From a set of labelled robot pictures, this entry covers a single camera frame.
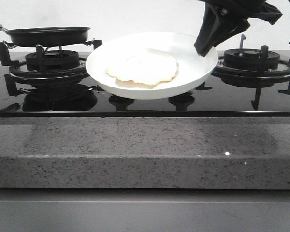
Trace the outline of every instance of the granite countertop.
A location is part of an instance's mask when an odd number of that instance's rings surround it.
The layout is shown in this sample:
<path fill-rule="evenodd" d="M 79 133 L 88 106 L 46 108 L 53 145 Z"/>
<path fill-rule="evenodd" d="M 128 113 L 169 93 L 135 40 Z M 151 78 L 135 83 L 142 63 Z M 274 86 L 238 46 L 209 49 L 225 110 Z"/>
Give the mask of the granite countertop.
<path fill-rule="evenodd" d="M 290 189 L 290 117 L 0 118 L 0 187 Z"/>

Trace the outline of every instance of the flatbread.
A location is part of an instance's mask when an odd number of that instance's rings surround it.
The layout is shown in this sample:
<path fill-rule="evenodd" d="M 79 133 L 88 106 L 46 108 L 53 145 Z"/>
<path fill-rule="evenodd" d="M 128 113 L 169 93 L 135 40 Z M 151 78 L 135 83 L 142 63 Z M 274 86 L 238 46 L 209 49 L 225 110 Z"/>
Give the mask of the flatbread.
<path fill-rule="evenodd" d="M 134 81 L 154 86 L 171 81 L 178 71 L 176 58 L 171 54 L 152 49 L 122 49 L 109 59 L 106 73 L 120 81 Z"/>

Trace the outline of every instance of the black glass cooktop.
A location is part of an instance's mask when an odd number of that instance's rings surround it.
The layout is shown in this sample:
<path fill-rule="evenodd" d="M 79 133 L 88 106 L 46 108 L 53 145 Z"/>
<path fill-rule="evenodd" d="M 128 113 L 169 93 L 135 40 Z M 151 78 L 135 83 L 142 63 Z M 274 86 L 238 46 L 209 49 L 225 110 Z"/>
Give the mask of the black glass cooktop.
<path fill-rule="evenodd" d="M 290 51 L 278 52 L 281 59 L 289 60 Z M 11 56 L 21 61 L 25 54 L 15 52 Z M 9 96 L 7 74 L 9 68 L 0 64 L 0 117 L 290 116 L 289 79 L 270 86 L 245 86 L 212 75 L 201 86 L 179 96 L 133 100 L 94 88 L 94 80 L 86 77 L 72 87 L 47 90 L 45 103 L 46 90 L 28 84 L 16 83 L 16 96 Z"/>

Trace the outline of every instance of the burner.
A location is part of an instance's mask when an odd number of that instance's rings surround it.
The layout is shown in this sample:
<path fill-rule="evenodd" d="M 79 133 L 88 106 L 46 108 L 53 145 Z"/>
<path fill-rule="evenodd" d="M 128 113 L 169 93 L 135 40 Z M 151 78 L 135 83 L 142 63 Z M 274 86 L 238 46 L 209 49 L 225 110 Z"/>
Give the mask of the burner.
<path fill-rule="evenodd" d="M 248 88 L 270 87 L 274 83 L 289 81 L 290 63 L 280 60 L 279 54 L 268 51 L 267 47 L 263 53 L 264 47 L 262 47 L 261 52 L 257 49 L 242 49 L 243 52 L 239 52 L 241 49 L 227 50 L 224 56 L 219 57 L 212 75 L 221 78 L 226 84 Z M 225 58 L 230 57 L 233 61 L 236 60 L 235 57 L 240 61 L 235 64 L 236 62 L 225 60 Z M 247 63 L 245 69 L 241 69 L 240 67 L 244 66 L 244 61 L 252 63 Z"/>
<path fill-rule="evenodd" d="M 78 66 L 72 69 L 41 73 L 28 70 L 27 63 L 21 62 L 18 66 L 10 66 L 9 72 L 15 82 L 30 84 L 34 87 L 74 85 L 89 76 L 86 71 L 85 58 L 79 58 Z"/>
<path fill-rule="evenodd" d="M 280 55 L 276 52 L 268 52 L 265 69 L 277 69 Z M 223 55 L 223 65 L 242 70 L 257 71 L 261 60 L 262 50 L 258 49 L 230 49 Z"/>
<path fill-rule="evenodd" d="M 23 111 L 87 111 L 96 103 L 93 91 L 81 84 L 64 88 L 38 88 L 26 95 Z"/>
<path fill-rule="evenodd" d="M 36 52 L 25 56 L 27 69 L 29 71 L 40 71 L 38 54 Z M 42 54 L 42 59 L 46 70 L 66 70 L 79 66 L 79 55 L 74 51 L 48 51 Z"/>

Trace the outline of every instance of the burner cap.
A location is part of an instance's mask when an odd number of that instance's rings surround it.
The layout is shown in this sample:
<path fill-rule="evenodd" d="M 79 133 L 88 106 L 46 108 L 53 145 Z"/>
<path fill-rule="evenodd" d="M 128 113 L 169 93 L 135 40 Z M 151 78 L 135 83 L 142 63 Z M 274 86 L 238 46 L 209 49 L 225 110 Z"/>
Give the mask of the burner cap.
<path fill-rule="evenodd" d="M 259 49 L 230 49 L 223 54 L 223 65 L 242 70 L 258 70 L 261 63 L 261 50 Z M 276 52 L 268 52 L 265 68 L 276 69 L 280 55 Z"/>
<path fill-rule="evenodd" d="M 62 54 L 60 52 L 47 52 L 43 55 L 45 58 L 60 58 Z"/>

